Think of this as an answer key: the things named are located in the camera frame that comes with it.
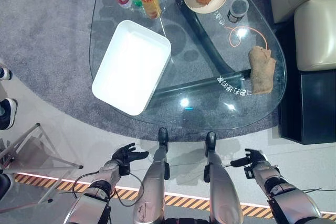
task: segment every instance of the wire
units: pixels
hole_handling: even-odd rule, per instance
[[[306,190],[302,190],[304,193],[308,194],[308,193],[312,193],[313,191],[336,191],[336,189],[330,189],[330,190],[327,190],[327,189],[322,189],[321,188],[317,188],[317,189],[306,189]]]
[[[75,199],[77,199],[77,195],[76,195],[76,192],[75,192],[75,186],[76,186],[77,182],[78,182],[81,178],[84,178],[84,177],[87,177],[87,176],[90,176],[90,175],[94,175],[94,174],[97,174],[97,173],[99,173],[99,171],[96,171],[96,172],[94,172],[94,173],[87,173],[87,174],[84,174],[84,175],[80,176],[79,178],[77,178],[77,179],[75,180],[75,182],[73,183],[72,188],[71,188],[71,192],[72,192],[72,194],[73,194],[73,196],[74,196]]]
[[[141,187],[142,187],[142,194],[141,194],[141,196],[140,197],[138,197],[138,199],[134,202],[134,203],[132,203],[132,204],[130,204],[130,205],[126,205],[126,204],[124,204],[122,201],[121,201],[121,199],[120,199],[120,197],[119,197],[119,195],[118,195],[118,192],[117,192],[117,190],[116,189],[114,189],[114,192],[115,192],[115,194],[117,195],[117,197],[118,197],[118,199],[119,199],[119,202],[120,202],[120,204],[122,204],[124,207],[132,207],[132,206],[134,206],[141,198],[142,198],[142,196],[143,196],[143,194],[144,194],[144,186],[143,186],[143,182],[141,181],[141,179],[139,179],[138,177],[136,177],[133,173],[130,173],[133,177],[135,177],[138,181],[140,181],[140,183],[141,183]]]
[[[249,26],[236,26],[235,28],[232,28],[232,27],[224,26],[224,28],[227,28],[227,29],[231,30],[230,35],[229,35],[229,43],[230,43],[230,45],[232,47],[238,47],[240,45],[241,41],[242,41],[242,38],[239,37],[238,44],[235,44],[235,45],[232,44],[231,36],[232,36],[233,31],[237,33],[236,29],[238,29],[238,28],[248,28],[248,29],[250,29],[250,30],[255,31],[256,33],[258,33],[264,39],[266,50],[268,49],[268,47],[267,47],[268,46],[267,45],[267,41],[266,41],[266,38],[264,37],[264,35],[261,32],[259,32],[257,29],[253,28],[253,27],[249,27]]]

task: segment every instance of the orange cable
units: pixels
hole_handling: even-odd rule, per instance
[[[232,44],[232,41],[231,41],[232,32],[233,32],[233,31],[237,32],[237,31],[236,31],[237,28],[248,28],[248,29],[251,29],[252,31],[255,31],[256,33],[258,33],[258,34],[263,38],[263,40],[264,40],[264,42],[265,42],[266,50],[267,50],[267,48],[268,48],[267,41],[266,41],[266,38],[264,37],[264,35],[263,35],[261,32],[259,32],[257,29],[253,28],[253,27],[249,27],[249,26],[236,26],[235,28],[232,28],[232,27],[224,26],[224,28],[227,28],[227,29],[230,29],[230,30],[231,30],[230,35],[229,35],[229,43],[230,43],[230,45],[231,45],[232,47],[238,47],[238,46],[240,45],[241,41],[242,41],[242,39],[239,38],[239,43],[233,45],[233,44]]]

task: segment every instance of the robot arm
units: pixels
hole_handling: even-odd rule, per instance
[[[130,162],[144,159],[148,152],[134,152],[135,144],[118,149],[99,169],[90,186],[76,200],[64,224],[107,224],[111,212],[110,196],[121,176],[129,175]]]
[[[272,166],[261,152],[245,149],[246,157],[232,161],[234,167],[244,168],[248,179],[254,178],[268,197],[273,216],[278,224],[332,223],[321,218],[315,202],[303,191],[288,183],[277,166]]]

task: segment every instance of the metal stand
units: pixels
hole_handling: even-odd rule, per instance
[[[23,142],[27,138],[27,136],[33,132],[36,128],[40,127],[41,125],[39,123],[36,123],[33,127],[31,127],[27,132],[25,132],[18,140],[14,141],[9,147],[7,147],[5,150],[3,150],[0,153],[0,160],[3,159],[4,162],[0,164],[0,176],[7,176],[10,182],[12,183],[12,179],[10,179],[11,174],[13,173],[30,173],[30,172],[42,172],[42,171],[51,171],[51,170],[65,170],[66,172],[64,175],[59,178],[53,186],[49,188],[49,190],[42,196],[42,198],[37,202],[32,202],[29,204],[25,204],[22,206],[17,207],[11,207],[6,209],[1,209],[0,214],[16,209],[24,209],[33,207],[40,204],[50,203],[53,200],[47,199],[48,196],[54,191],[54,189],[61,183],[61,179],[70,171],[74,169],[82,169],[82,165],[72,165],[72,166],[63,166],[63,167],[46,167],[46,168],[19,168],[19,169],[6,169],[6,167],[17,157],[17,152],[19,148],[22,148],[24,146]]]

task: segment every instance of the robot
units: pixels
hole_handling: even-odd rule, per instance
[[[210,183],[210,217],[207,220],[164,218],[164,181],[169,179],[168,132],[159,129],[159,148],[147,170],[133,209],[133,224],[241,224],[243,213],[235,186],[215,151],[216,134],[205,139],[204,182]],[[64,224],[106,224],[111,208],[109,200],[121,176],[130,173],[130,162],[144,159],[148,152],[134,152],[134,143],[118,149],[110,161],[100,168],[89,188],[73,204]],[[322,219],[314,201],[303,191],[288,183],[279,168],[272,166],[262,151],[245,149],[246,156],[231,161],[234,167],[244,167],[247,179],[256,183],[268,197],[268,203],[278,224],[332,224]]]

